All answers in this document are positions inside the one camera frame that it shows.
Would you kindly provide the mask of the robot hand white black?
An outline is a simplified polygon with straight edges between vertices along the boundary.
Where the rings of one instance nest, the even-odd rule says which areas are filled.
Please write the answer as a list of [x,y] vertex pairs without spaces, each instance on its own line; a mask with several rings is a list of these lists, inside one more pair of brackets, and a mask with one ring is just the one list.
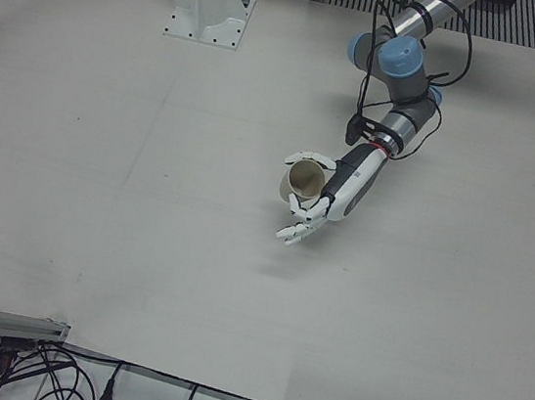
[[290,214],[297,218],[297,222],[275,233],[286,245],[296,244],[325,223],[340,221],[349,215],[374,185],[388,161],[388,153],[381,145],[368,142],[355,146],[339,159],[305,151],[287,156],[285,164],[294,165],[306,159],[333,174],[322,187],[316,201],[306,208],[300,205],[294,193],[288,194]]

